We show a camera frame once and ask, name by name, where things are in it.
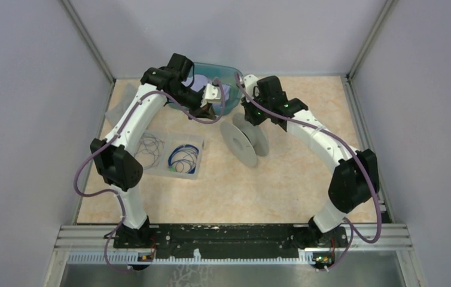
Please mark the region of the white perforated cable spool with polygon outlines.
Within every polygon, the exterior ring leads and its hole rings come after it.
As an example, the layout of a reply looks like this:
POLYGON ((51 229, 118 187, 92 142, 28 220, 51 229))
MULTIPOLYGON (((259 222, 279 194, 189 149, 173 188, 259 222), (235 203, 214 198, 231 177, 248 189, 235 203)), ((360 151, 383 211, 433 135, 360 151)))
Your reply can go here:
POLYGON ((259 157, 269 154, 269 142, 259 126, 245 120, 245 115, 236 113, 232 122, 223 122, 220 132, 229 151, 244 165, 255 167, 259 157))

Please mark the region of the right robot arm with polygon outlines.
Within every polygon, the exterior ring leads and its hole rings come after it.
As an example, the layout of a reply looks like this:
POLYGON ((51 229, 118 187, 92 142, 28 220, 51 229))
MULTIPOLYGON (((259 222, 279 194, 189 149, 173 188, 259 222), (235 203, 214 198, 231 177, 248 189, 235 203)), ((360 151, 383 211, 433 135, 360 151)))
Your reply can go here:
POLYGON ((289 99, 280 79, 269 76, 235 75, 242 92, 241 105, 245 120, 257 126, 266 120, 280 126, 301 140, 332 173, 328 198, 324 206, 309 220, 309 240, 325 246, 338 227, 357 206, 372 200, 377 228, 381 228, 377 157, 370 149, 359 151, 329 131, 300 99, 289 99))

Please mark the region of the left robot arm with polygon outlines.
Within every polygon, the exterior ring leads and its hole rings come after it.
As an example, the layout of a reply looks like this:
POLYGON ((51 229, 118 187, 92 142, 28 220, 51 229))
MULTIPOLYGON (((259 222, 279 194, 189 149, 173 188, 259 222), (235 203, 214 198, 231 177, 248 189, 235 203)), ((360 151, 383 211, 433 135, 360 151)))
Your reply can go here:
POLYGON ((184 85, 194 67, 189 58, 174 53, 167 65, 149 68, 119 122, 104 139, 94 139, 90 144, 90 159, 97 173, 108 185, 107 190, 118 199, 121 209, 118 227, 128 232, 129 242, 138 248, 151 240, 150 223, 139 191, 144 168, 135 158, 141 136, 156 113, 169 102, 188 119, 201 124, 213 124, 222 117, 212 106, 213 103, 225 103, 219 80, 199 91, 184 85))

